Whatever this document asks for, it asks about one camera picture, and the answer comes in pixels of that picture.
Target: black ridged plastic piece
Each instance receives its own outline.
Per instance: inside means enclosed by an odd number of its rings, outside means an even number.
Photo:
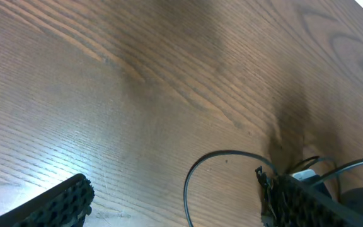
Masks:
[[[363,227],[363,216],[289,175],[274,179],[271,201],[278,227]]]
[[[0,227],[63,226],[81,213],[90,214],[94,196],[90,181],[77,174],[0,216]]]

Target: black device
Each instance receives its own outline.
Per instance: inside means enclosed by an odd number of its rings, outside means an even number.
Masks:
[[[241,155],[248,156],[264,162],[274,172],[273,177],[269,177],[259,167],[255,170],[258,182],[263,190],[262,202],[265,207],[262,212],[262,221],[266,227],[363,227],[363,188],[353,189],[341,194],[338,190],[338,201],[331,199],[326,187],[325,180],[337,178],[338,175],[353,167],[363,165],[363,159],[352,161],[343,166],[322,175],[312,177],[295,178],[291,174],[279,174],[273,164],[266,158],[243,151],[214,151],[208,153],[197,160],[191,167],[184,186],[184,206],[187,222],[193,227],[187,204],[188,183],[194,170],[205,160],[221,155]],[[331,158],[310,157],[298,163],[294,168],[306,162],[302,170],[306,170],[311,165],[319,161],[332,161]]]

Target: table surface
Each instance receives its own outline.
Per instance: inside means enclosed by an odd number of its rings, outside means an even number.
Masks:
[[[218,149],[280,171],[363,158],[355,1],[0,0],[0,215],[83,173],[85,226],[186,226],[187,171]],[[196,226],[261,226],[260,165],[199,167]],[[363,166],[342,184],[363,187]]]

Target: black wire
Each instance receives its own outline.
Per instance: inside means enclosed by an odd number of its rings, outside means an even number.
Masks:
[[[321,161],[331,161],[334,165],[334,170],[337,169],[337,163],[334,161],[333,158],[330,158],[330,157],[323,157],[323,158],[317,158],[311,162],[309,162],[307,165],[305,165],[303,168],[302,168],[302,171],[303,170],[307,170],[308,168],[310,168],[311,166],[313,166],[314,164],[316,163],[319,163]],[[341,182],[340,182],[340,176],[336,176],[336,181],[337,181],[337,201],[338,202],[341,202]]]
[[[314,164],[319,163],[319,162],[321,162],[321,161],[331,161],[331,162],[334,164],[334,169],[336,169],[336,168],[337,168],[337,163],[334,161],[334,159],[333,159],[333,158],[330,158],[330,157],[322,157],[322,158],[320,158],[320,157],[318,157],[318,158],[316,158],[315,160],[313,160],[313,161],[309,162],[307,165],[305,165],[305,166],[302,168],[302,170],[307,170],[308,168],[310,168],[310,167],[311,167],[311,166],[313,166]]]
[[[188,174],[186,176],[186,180],[184,182],[184,190],[183,190],[184,211],[186,213],[186,218],[187,218],[187,222],[188,222],[189,227],[193,227],[193,223],[192,223],[192,220],[190,218],[190,213],[188,212],[187,189],[188,189],[188,182],[190,181],[190,178],[193,175],[194,170],[201,163],[203,163],[205,160],[207,160],[209,158],[213,158],[213,157],[221,156],[221,155],[230,155],[230,154],[247,156],[247,157],[250,157],[250,158],[260,160],[260,161],[264,162],[266,165],[268,165],[273,170],[275,175],[278,175],[277,169],[273,166],[273,164],[271,164],[271,162],[269,160],[267,160],[266,158],[264,158],[264,157],[262,157],[262,156],[260,156],[258,154],[253,154],[253,153],[244,152],[244,151],[235,151],[235,150],[213,151],[213,152],[210,152],[208,154],[205,154],[203,157],[198,159],[194,163],[194,165],[190,168],[190,170],[188,171]]]
[[[298,164],[294,165],[291,168],[288,168],[288,170],[285,172],[286,174],[289,174],[292,170],[295,170],[296,168],[298,168],[299,166],[301,166],[303,163],[308,162],[310,160],[315,160],[320,158],[320,156],[312,156],[310,158],[306,158],[305,160],[300,161]]]
[[[311,186],[313,187],[315,185],[318,185],[319,183],[323,183],[326,180],[329,180],[335,176],[338,176],[340,173],[342,173],[344,171],[350,170],[354,167],[361,166],[361,165],[363,165],[363,158],[361,158],[359,160],[351,161],[350,163],[342,165],[342,166],[324,174],[323,176],[319,177],[316,181],[311,183]]]

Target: wood grain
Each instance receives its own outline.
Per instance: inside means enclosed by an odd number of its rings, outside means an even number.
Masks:
[[[217,149],[363,157],[355,1],[0,0],[0,215],[81,172],[86,226],[186,226]],[[259,165],[205,162],[196,226],[261,226]]]

